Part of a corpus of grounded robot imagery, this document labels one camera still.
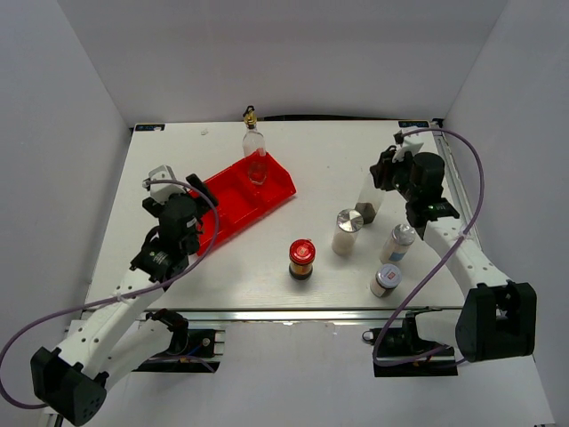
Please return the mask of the dark liquid glass bottle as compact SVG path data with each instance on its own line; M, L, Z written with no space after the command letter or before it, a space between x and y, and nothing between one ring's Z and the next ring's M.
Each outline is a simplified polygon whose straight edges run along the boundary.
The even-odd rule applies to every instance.
M355 204L355 210L361 214L364 225L374 222L385 196L384 190L375 187L373 175L367 173Z

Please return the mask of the clear liquid glass bottle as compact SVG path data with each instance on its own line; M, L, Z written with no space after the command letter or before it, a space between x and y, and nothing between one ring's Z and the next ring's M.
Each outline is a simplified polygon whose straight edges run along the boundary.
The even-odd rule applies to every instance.
M245 134L242 140L247 175L254 185L262 185L267 178L267 151L264 135L257 128L257 116L253 105L243 114Z

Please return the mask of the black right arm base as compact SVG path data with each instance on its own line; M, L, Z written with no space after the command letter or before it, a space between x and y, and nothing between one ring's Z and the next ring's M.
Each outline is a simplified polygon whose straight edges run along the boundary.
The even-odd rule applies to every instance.
M365 343L374 346L380 332L381 328L366 330L362 333L362 339ZM386 336L381 341L377 351L377 357L379 359L388 359L417 356L429 350L434 350L439 346L441 346L441 344L424 341L419 338L411 338L407 336L402 327L394 327L387 331ZM454 349L443 348L443 350L434 356L453 357Z

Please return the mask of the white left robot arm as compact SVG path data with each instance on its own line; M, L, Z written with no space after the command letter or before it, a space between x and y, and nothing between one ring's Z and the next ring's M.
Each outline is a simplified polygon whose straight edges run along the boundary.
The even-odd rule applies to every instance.
M160 309L148 314L135 334L126 332L146 308L177 279L196 267L189 258L200 248L207 213L218 201L206 187L163 180L143 207L157 218L113 296L96 302L95 312L53 350L40 348L31 358L35 395L74 426L100 410L108 391L124 376L153 358L173 360L195 349L188 322Z

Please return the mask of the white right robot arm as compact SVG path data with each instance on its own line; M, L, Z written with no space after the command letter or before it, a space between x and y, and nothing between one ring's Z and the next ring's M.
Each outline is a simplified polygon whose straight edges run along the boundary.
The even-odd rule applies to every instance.
M414 357L453 347L467 361L526 356L537 296L512 282L467 238L442 197L445 163L416 146L391 146L370 169L373 191L405 198L407 221L373 207L332 213L313 197L210 256L192 279L204 310L372 309L404 313L401 342Z

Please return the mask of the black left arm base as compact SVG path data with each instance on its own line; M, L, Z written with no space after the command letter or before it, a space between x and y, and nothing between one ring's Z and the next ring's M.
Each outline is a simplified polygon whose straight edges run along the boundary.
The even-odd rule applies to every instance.
M146 363L189 361L192 357L213 359L223 354L226 332L220 329L189 329L181 350L165 350Z

